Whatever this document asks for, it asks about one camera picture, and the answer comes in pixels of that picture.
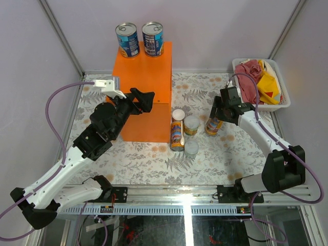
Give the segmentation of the yellow porridge can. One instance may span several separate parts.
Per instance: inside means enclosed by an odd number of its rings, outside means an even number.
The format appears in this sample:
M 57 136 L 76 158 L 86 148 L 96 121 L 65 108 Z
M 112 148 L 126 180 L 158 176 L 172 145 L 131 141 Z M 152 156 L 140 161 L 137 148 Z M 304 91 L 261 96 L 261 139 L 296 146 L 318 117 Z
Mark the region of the yellow porridge can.
M 218 130 L 221 128 L 223 124 L 223 121 L 219 120 L 218 118 L 209 118 L 206 125 L 205 125 L 205 131 L 209 135 L 216 135 Z

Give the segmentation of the orange wooden box shelf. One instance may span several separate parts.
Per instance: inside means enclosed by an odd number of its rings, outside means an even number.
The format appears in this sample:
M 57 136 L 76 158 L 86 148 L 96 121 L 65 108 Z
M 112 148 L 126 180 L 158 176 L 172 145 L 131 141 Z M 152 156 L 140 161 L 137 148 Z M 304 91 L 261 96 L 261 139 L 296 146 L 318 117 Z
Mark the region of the orange wooden box shelf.
M 129 93 L 131 88 L 141 92 L 154 92 L 150 113 L 131 115 L 120 135 L 124 141 L 169 142 L 172 100 L 172 42 L 164 42 L 164 53 L 150 57 L 143 42 L 140 54 L 125 58 L 117 53 L 113 76 L 120 79 L 120 90 Z

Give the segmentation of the blue tin can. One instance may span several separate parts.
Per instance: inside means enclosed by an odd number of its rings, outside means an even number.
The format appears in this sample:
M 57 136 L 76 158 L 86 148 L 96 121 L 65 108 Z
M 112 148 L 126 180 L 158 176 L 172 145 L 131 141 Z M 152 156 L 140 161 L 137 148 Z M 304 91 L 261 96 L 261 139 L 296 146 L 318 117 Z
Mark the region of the blue tin can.
M 140 53 L 137 27 L 133 23 L 122 23 L 115 28 L 119 51 L 125 58 L 136 57 Z
M 163 54 L 163 26 L 158 22 L 148 22 L 142 26 L 145 53 L 151 57 Z

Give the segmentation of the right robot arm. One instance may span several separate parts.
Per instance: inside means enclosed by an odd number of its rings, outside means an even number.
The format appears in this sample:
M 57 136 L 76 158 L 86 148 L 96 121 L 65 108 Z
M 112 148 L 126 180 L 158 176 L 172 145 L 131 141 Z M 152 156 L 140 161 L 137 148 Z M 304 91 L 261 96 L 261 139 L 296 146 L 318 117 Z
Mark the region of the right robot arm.
M 241 101 L 236 87 L 220 90 L 220 95 L 214 98 L 210 117 L 246 131 L 266 158 L 260 174 L 236 181 L 233 194 L 237 201 L 247 201 L 254 192 L 277 193 L 305 183 L 305 167 L 301 163 L 305 161 L 304 149 L 290 145 L 262 122 L 255 107 Z

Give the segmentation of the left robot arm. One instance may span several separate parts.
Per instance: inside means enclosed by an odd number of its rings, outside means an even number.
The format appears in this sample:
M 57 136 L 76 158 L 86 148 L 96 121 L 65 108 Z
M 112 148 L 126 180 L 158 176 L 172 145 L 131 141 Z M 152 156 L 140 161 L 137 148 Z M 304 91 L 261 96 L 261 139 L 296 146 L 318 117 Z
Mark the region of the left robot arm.
M 74 140 L 66 155 L 34 184 L 15 188 L 10 193 L 35 230 L 46 227 L 58 213 L 82 202 L 112 200 L 112 185 L 102 175 L 66 191 L 63 187 L 112 147 L 112 141 L 119 136 L 130 115 L 151 112 L 154 96 L 154 92 L 131 88 L 130 93 L 97 105 L 90 115 L 91 123 Z

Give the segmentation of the upright yellow can white lid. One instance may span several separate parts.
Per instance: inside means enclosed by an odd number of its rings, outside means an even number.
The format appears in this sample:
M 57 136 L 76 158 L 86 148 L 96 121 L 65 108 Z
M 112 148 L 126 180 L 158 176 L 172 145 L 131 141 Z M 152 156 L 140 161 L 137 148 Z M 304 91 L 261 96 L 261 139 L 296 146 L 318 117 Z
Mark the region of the upright yellow can white lid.
M 188 136 L 194 136 L 198 132 L 200 119 L 194 115 L 187 116 L 184 119 L 184 133 Z

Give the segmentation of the rear can white lid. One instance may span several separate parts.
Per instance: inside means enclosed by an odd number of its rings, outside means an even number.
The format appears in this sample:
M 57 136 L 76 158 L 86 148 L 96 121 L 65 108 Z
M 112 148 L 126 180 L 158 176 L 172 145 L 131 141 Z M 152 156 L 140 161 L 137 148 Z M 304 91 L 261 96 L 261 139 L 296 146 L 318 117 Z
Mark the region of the rear can white lid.
M 185 118 L 185 112 L 182 109 L 175 109 L 172 112 L 173 121 L 182 121 Z

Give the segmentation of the lying yellow can with spoon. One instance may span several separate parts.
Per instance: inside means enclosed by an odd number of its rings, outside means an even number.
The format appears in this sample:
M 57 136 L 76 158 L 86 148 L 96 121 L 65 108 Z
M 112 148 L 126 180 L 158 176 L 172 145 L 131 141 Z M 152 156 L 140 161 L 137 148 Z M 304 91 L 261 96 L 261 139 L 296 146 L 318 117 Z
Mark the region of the lying yellow can with spoon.
M 172 151 L 183 151 L 184 145 L 181 144 L 181 122 L 174 121 L 171 123 L 170 148 Z

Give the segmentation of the pink cloth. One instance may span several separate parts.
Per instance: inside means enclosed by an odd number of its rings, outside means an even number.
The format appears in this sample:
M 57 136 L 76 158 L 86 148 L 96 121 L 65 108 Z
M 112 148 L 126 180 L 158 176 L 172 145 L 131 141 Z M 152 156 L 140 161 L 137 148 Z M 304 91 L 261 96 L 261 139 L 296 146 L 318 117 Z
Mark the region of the pink cloth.
M 235 73 L 244 73 L 252 77 L 256 84 L 259 83 L 262 68 L 256 59 L 243 62 L 235 67 Z M 256 103 L 256 90 L 252 81 L 245 75 L 237 75 L 242 100 L 252 104 Z

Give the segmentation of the yellow cloth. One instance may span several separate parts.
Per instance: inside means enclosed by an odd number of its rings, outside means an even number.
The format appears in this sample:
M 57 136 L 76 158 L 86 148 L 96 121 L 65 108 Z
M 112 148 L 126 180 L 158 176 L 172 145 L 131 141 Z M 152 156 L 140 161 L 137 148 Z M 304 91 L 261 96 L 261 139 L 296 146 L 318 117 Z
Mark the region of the yellow cloth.
M 258 60 L 262 74 L 257 88 L 260 95 L 260 101 L 268 105 L 278 105 L 281 100 L 281 89 L 276 72 L 272 66 L 265 60 Z

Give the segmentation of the white plastic basket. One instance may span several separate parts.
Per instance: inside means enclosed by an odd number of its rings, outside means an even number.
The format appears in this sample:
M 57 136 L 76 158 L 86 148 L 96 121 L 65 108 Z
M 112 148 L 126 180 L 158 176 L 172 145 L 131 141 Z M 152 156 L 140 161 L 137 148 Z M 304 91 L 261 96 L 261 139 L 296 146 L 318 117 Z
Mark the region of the white plastic basket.
M 248 77 L 237 76 L 236 86 L 241 92 L 243 102 L 255 103 L 256 92 L 259 92 L 260 111 L 273 112 L 290 106 L 290 97 L 275 61 L 264 58 L 236 58 L 232 65 L 235 73 L 245 73 L 255 79 L 257 84 L 257 88 L 254 88 Z

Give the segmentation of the aluminium mounting rail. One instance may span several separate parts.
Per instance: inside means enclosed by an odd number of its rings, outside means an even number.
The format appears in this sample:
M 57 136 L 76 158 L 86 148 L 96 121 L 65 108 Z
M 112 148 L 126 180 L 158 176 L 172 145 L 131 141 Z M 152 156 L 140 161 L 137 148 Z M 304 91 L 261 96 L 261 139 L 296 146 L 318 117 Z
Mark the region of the aluminium mounting rail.
M 165 186 L 165 185 L 113 185 L 113 187 L 127 187 L 126 205 L 182 205 L 184 203 L 190 205 L 214 205 L 219 204 L 219 200 L 213 194 L 217 192 L 215 185 L 195 185 L 195 186 Z M 290 193 L 304 200 L 314 200 L 312 192 L 307 185 L 300 185 L 295 188 L 287 189 Z M 264 206 L 299 206 L 304 205 L 289 196 L 278 192 L 272 194 L 270 192 L 262 193 L 264 203 L 258 205 Z

